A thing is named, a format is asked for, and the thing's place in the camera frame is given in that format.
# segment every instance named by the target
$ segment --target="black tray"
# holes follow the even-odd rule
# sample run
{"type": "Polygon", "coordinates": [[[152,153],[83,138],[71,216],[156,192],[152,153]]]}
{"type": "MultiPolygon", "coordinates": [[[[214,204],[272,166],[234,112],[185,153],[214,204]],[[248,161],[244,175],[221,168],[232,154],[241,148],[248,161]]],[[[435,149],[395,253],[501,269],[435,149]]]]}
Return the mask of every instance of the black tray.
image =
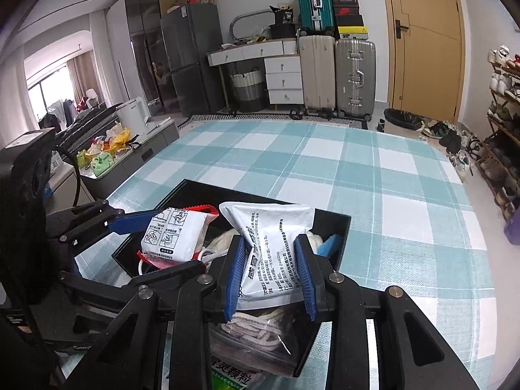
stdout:
{"type": "MultiPolygon", "coordinates": [[[[263,196],[219,188],[192,180],[183,180],[157,205],[157,208],[186,208],[206,204],[218,208],[221,203],[228,201],[257,204],[288,204],[288,202],[265,198],[263,196]]],[[[335,270],[338,270],[341,264],[349,227],[350,216],[316,209],[314,225],[311,232],[319,234],[319,236],[323,238],[323,241],[326,241],[326,239],[333,234],[339,234],[343,237],[340,251],[331,259],[332,267],[335,270]]],[[[215,237],[229,229],[231,229],[231,225],[220,215],[210,223],[207,229],[205,243],[211,242],[215,237]]],[[[130,235],[112,254],[115,261],[131,277],[137,275],[139,258],[136,253],[141,250],[141,240],[143,237],[144,232],[130,235]]],[[[149,269],[148,266],[144,266],[143,273],[147,273],[148,271],[151,271],[151,269],[149,269]]],[[[319,330],[319,324],[311,322],[305,312],[303,303],[300,303],[300,305],[293,324],[298,342],[298,363],[293,374],[295,377],[300,375],[319,330]]]]}

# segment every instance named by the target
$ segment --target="curtain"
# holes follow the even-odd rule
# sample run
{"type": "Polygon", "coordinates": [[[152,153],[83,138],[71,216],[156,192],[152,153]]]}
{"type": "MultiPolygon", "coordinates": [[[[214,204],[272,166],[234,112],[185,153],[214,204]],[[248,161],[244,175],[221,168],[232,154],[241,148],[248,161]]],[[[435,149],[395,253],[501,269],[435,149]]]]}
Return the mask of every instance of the curtain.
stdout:
{"type": "Polygon", "coordinates": [[[0,65],[0,149],[40,128],[29,100],[23,60],[22,45],[0,65]]]}
{"type": "Polygon", "coordinates": [[[90,51],[80,54],[73,59],[67,61],[67,69],[69,70],[72,88],[74,88],[74,99],[79,104],[86,95],[88,89],[92,88],[98,95],[98,100],[103,101],[103,94],[100,92],[94,66],[92,65],[92,57],[90,51]]]}
{"type": "Polygon", "coordinates": [[[94,47],[95,70],[107,107],[124,102],[115,74],[112,52],[108,41],[107,20],[103,10],[90,13],[90,33],[94,47]]]}

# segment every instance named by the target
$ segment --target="refrigerator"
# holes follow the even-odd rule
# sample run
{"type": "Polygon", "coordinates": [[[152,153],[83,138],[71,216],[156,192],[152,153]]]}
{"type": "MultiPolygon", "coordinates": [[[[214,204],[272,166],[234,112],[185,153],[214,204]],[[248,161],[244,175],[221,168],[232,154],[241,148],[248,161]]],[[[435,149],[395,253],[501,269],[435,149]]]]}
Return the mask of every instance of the refrigerator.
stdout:
{"type": "Polygon", "coordinates": [[[206,55],[222,45],[217,6],[184,4],[161,19],[161,28],[181,113],[189,117],[224,108],[219,71],[206,55]]]}

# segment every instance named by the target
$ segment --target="plaid tablecloth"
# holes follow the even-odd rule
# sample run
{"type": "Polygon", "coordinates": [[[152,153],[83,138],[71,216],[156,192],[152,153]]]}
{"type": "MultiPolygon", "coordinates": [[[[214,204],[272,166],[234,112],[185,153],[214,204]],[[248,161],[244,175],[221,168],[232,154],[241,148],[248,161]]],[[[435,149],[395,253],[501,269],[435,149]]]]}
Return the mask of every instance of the plaid tablecloth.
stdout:
{"type": "MultiPolygon", "coordinates": [[[[341,126],[207,122],[147,162],[109,201],[127,212],[152,209],[183,179],[352,216],[340,272],[369,288],[405,289],[486,388],[497,332],[486,245],[442,153],[421,141],[341,126]]],[[[84,276],[125,283],[111,258],[123,239],[110,236],[79,256],[84,276]]],[[[330,332],[322,325],[299,379],[272,376],[263,388],[322,389],[330,332]]]]}

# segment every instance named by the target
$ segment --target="stack of boxes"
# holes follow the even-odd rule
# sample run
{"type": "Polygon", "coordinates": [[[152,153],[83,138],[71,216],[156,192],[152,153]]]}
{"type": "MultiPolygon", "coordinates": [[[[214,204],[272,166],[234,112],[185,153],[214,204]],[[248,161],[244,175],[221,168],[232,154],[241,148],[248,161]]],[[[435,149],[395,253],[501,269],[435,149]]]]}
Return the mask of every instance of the stack of boxes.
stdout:
{"type": "Polygon", "coordinates": [[[359,13],[358,0],[332,0],[332,6],[340,38],[368,40],[368,30],[359,13]]]}

